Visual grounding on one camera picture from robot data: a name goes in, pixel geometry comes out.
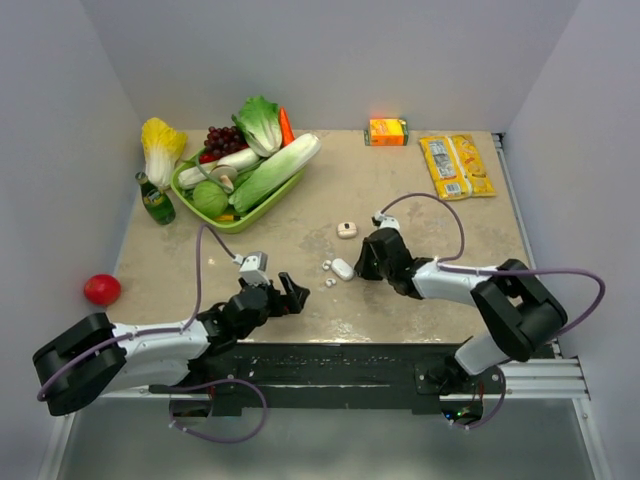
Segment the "white charging case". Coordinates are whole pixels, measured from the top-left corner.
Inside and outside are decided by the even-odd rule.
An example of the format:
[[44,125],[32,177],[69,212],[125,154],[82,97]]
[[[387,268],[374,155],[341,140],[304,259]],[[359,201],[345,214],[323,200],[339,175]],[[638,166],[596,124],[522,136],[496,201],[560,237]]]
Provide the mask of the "white charging case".
[[334,259],[331,262],[330,269],[338,278],[343,281],[350,281],[355,276],[353,267],[341,258]]

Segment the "beige earbud charging case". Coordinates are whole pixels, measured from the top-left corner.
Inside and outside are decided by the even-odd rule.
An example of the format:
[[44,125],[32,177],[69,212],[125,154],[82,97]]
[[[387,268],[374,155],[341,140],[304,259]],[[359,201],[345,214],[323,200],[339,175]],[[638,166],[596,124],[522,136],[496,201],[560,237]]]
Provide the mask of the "beige earbud charging case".
[[358,235],[358,227],[353,222],[339,223],[336,227],[336,234],[340,239],[352,239]]

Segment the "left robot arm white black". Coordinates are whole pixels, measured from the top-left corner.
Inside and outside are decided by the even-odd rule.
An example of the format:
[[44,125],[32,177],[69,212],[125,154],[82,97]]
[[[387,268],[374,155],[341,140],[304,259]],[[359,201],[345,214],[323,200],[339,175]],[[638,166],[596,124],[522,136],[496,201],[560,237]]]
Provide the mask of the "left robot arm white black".
[[242,281],[228,301],[177,323],[139,327],[113,323],[104,312],[86,316],[34,353],[37,400],[51,415],[64,416],[105,393],[139,386],[200,390],[207,380],[204,361],[231,350],[267,320],[303,311],[309,289],[286,272],[278,277],[279,288]]

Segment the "green plastic basket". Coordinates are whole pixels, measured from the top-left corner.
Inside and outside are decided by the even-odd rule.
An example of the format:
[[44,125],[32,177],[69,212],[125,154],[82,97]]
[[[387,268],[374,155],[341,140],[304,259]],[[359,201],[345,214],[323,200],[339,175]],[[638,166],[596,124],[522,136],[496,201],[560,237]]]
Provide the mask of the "green plastic basket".
[[176,166],[171,177],[170,187],[176,197],[200,220],[212,225],[215,229],[226,234],[237,234],[248,229],[251,225],[262,218],[267,212],[274,208],[275,205],[282,200],[289,191],[291,191],[303,178],[305,169],[301,169],[289,180],[282,184],[278,189],[274,190],[264,201],[254,206],[250,211],[245,214],[239,214],[231,206],[228,206],[222,217],[217,219],[210,219],[203,213],[201,213],[193,204],[193,200],[190,195],[186,193],[184,189],[179,186],[178,175],[183,171],[196,166],[196,160],[200,154],[204,151],[203,148],[197,150],[188,159],[182,160],[179,165]]

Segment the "round green cabbage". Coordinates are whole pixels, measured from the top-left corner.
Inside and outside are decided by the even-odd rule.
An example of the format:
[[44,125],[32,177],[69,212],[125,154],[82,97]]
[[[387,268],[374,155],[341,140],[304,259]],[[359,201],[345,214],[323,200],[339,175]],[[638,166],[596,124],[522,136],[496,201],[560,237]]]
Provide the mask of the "round green cabbage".
[[222,215],[228,206],[228,195],[210,181],[199,183],[193,190],[192,198],[194,207],[210,219]]

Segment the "long green napa cabbage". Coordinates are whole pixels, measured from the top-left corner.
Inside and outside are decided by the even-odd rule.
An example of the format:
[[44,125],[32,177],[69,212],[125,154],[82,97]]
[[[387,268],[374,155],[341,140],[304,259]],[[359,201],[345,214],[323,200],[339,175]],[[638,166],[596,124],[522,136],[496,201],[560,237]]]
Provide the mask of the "long green napa cabbage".
[[303,169],[320,148],[317,136],[311,133],[301,135],[263,161],[230,195],[229,204],[237,212],[249,211]]

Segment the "orange juice box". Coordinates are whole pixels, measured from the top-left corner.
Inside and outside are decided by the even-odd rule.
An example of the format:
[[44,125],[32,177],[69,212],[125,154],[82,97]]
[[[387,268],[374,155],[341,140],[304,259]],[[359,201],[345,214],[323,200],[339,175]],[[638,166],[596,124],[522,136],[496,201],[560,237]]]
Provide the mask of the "orange juice box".
[[364,130],[367,146],[406,146],[408,140],[407,122],[401,118],[373,118]]

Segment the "white radish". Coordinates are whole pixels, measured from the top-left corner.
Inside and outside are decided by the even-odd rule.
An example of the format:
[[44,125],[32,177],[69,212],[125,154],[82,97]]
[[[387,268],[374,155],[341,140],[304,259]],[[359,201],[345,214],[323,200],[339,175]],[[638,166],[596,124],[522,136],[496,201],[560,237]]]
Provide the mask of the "white radish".
[[195,188],[204,180],[209,180],[226,193],[235,189],[235,181],[240,173],[256,168],[261,158],[250,148],[226,155],[216,162],[196,165],[181,171],[177,176],[178,185],[185,190]]

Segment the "orange carrot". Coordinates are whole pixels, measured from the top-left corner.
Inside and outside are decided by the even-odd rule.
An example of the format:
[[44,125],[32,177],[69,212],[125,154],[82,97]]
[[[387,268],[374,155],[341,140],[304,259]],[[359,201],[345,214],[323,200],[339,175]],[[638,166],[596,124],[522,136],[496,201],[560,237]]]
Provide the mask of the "orange carrot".
[[284,107],[279,110],[279,123],[282,134],[282,147],[286,147],[295,140],[293,129],[291,127],[287,111]]

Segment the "green glass bottle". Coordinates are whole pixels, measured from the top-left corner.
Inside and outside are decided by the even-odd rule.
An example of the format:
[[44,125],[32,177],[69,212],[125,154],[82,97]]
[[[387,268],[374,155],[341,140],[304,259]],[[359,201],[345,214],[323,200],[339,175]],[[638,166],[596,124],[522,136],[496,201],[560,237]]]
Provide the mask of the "green glass bottle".
[[146,212],[159,225],[168,225],[176,217],[174,206],[166,193],[150,182],[144,172],[137,172],[141,199]]

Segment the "red chili pepper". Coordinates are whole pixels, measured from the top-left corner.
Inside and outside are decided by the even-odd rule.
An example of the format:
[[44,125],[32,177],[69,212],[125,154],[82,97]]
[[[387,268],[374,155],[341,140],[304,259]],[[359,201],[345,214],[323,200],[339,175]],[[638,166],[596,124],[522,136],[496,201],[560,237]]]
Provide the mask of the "red chili pepper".
[[218,160],[218,157],[215,156],[213,153],[202,153],[199,156],[199,162],[201,164],[207,164],[207,163],[215,162],[217,160]]

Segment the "purple grapes bunch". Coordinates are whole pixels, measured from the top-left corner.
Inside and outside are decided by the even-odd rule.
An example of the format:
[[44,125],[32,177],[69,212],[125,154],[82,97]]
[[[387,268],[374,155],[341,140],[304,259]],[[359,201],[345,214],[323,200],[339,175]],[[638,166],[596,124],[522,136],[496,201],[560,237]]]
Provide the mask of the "purple grapes bunch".
[[208,128],[203,153],[213,153],[218,160],[248,147],[243,133],[236,126]]

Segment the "green lettuce head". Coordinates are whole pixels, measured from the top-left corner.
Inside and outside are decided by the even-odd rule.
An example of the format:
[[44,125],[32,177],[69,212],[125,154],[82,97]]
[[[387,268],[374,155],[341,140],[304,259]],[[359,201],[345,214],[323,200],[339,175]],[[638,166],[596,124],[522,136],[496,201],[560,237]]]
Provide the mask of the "green lettuce head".
[[262,158],[275,154],[282,144],[279,105],[263,96],[249,97],[242,108],[231,116],[247,145]]

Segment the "red tomato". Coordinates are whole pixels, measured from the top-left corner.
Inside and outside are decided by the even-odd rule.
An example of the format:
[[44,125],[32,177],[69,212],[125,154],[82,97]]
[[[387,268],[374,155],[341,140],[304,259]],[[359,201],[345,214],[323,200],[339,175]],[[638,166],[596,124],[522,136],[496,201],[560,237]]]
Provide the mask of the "red tomato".
[[92,304],[108,307],[120,297],[122,287],[120,282],[108,274],[97,274],[90,277],[83,289],[85,298]]

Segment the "yellow napa cabbage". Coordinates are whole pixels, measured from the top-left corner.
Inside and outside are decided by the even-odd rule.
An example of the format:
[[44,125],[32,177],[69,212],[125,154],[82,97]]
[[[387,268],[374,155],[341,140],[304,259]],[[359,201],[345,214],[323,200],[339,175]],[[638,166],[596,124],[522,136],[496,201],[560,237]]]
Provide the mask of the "yellow napa cabbage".
[[161,190],[170,187],[176,163],[186,147],[188,135],[164,120],[153,117],[141,129],[141,144],[145,159],[145,173],[149,181]]

